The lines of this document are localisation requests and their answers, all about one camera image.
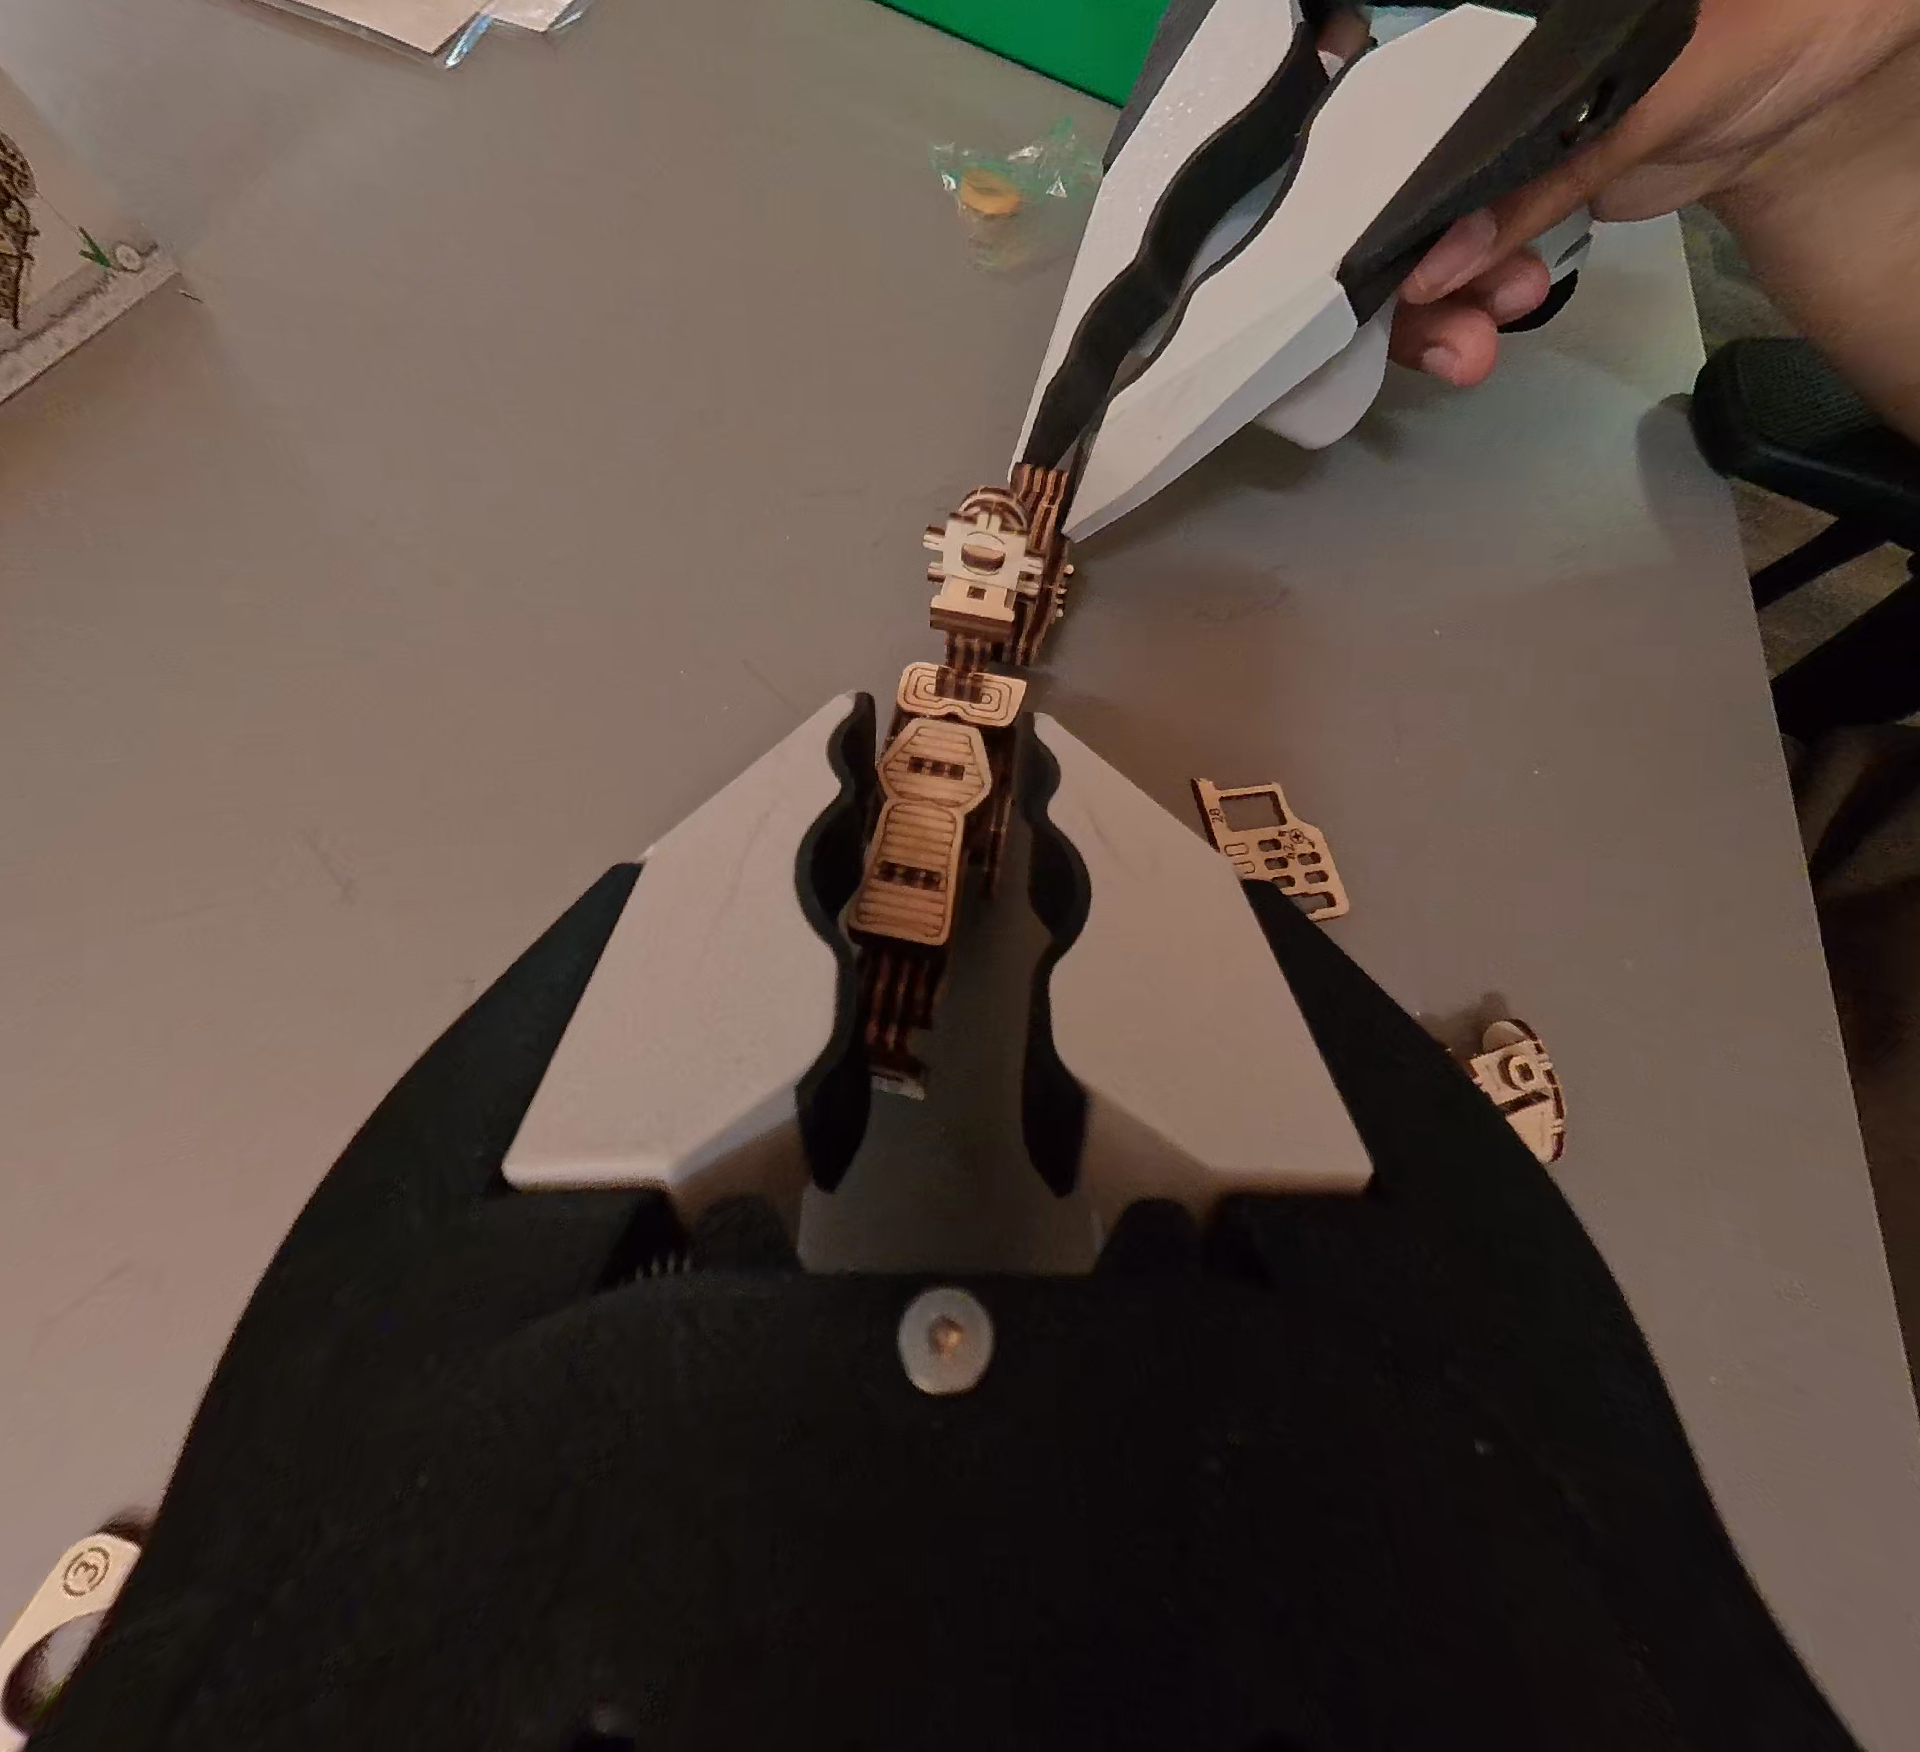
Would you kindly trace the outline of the grey desk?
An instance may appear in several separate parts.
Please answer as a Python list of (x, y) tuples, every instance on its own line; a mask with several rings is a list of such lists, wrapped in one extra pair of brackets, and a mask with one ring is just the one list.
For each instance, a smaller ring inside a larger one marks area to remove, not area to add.
[[(4, 0), (177, 259), (4, 403), (4, 1622), (158, 1501), (317, 1180), (607, 865), (927, 632), (1063, 271), (936, 141), (1104, 107), (869, 0), (596, 0), (460, 70), (248, 0)], [(1280, 780), (1331, 937), (1571, 1099), (1558, 1170), (1748, 1571), (1916, 1740), (1908, 1359), (1670, 222), (1477, 393), (1391, 373), (1091, 541), (1058, 720)]]

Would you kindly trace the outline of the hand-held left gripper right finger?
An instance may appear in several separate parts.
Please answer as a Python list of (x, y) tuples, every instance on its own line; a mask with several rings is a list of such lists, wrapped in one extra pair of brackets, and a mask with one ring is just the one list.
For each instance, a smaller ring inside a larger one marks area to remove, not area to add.
[(1373, 1164), (1240, 881), (1038, 715), (1023, 752), (1044, 934), (1023, 1140), (1061, 1199), (1361, 1193)]

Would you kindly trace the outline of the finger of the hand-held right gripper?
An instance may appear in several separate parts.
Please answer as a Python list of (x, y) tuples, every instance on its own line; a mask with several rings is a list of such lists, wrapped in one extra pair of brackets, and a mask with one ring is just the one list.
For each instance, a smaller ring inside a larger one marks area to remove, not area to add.
[(1286, 403), (1322, 449), (1380, 395), (1386, 339), (1363, 339), (1338, 269), (1534, 18), (1453, 8), (1361, 55), (1319, 105), (1290, 180), (1249, 238), (1200, 279), (1146, 371), (1099, 423), (1067, 519), (1083, 541), (1163, 492)]
[(1213, 0), (1107, 156), (1042, 357), (1019, 469), (1056, 469), (1104, 414), (1126, 357), (1182, 297), (1230, 208), (1307, 128), (1300, 0)]

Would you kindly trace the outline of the printed instruction booklet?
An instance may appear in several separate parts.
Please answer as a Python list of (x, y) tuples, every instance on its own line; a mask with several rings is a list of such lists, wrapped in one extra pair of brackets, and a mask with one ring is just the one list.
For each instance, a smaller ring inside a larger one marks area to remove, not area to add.
[(109, 183), (3, 80), (3, 399), (177, 275)]

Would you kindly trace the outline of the person's right hand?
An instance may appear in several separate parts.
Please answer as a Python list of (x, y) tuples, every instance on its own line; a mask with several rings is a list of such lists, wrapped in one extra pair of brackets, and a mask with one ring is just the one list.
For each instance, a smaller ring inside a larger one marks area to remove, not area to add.
[(1916, 441), (1918, 0), (1701, 0), (1692, 38), (1606, 136), (1459, 221), (1403, 281), (1389, 356), (1453, 388), (1538, 309), (1531, 243), (1586, 207), (1702, 205), (1789, 326)]

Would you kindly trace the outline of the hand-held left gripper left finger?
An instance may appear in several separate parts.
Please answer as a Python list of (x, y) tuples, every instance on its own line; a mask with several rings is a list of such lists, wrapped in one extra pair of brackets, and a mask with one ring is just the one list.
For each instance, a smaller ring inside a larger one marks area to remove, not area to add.
[(839, 694), (647, 847), (507, 1149), (508, 1186), (830, 1186), (851, 947), (826, 894), (871, 744), (874, 700)]

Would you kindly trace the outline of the small slotted wooden puzzle frame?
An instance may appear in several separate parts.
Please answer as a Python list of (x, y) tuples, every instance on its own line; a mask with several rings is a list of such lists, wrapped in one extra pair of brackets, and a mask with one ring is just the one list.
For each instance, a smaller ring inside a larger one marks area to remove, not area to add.
[(1273, 886), (1317, 923), (1350, 913), (1325, 836), (1294, 813), (1277, 780), (1220, 787), (1195, 776), (1191, 790), (1213, 850), (1240, 881)]

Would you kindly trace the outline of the wooden motorcycle model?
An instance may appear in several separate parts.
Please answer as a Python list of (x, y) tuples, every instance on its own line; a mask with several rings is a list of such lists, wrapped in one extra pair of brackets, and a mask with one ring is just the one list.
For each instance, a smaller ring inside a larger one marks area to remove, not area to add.
[(971, 894), (990, 898), (1011, 825), (1029, 674), (1065, 618), (1076, 476), (1021, 464), (923, 535), (934, 660), (900, 674), (878, 755), (859, 884), (861, 1043), (882, 1094), (921, 1101), (932, 1030)]

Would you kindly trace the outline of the small wooden cylinder assembly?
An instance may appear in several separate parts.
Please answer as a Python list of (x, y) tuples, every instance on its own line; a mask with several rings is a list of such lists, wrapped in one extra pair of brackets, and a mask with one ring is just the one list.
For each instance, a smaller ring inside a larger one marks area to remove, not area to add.
[(1534, 1029), (1516, 1018), (1491, 1023), (1469, 1075), (1506, 1127), (1546, 1165), (1560, 1164), (1568, 1140), (1568, 1099), (1550, 1049)]

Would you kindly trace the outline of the black office chair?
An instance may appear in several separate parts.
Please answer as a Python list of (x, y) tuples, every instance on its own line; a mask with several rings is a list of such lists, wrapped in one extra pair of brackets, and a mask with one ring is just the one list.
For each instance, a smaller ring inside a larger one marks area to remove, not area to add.
[(1918, 449), (1879, 419), (1803, 339), (1741, 339), (1696, 375), (1691, 430), (1723, 481), (1828, 519), (1807, 545), (1748, 583), (1757, 612), (1884, 547), (1908, 580), (1773, 681), (1780, 732), (1810, 747), (1829, 732), (1905, 723), (1918, 710)]

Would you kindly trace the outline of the large wooden puzzle sheet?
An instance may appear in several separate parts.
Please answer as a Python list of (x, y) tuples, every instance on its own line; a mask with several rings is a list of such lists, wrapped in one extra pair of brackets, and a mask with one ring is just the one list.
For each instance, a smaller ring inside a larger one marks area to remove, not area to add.
[(3, 1748), (17, 1751), (51, 1714), (98, 1637), (142, 1555), (138, 1532), (105, 1527), (68, 1544), (3, 1643)]

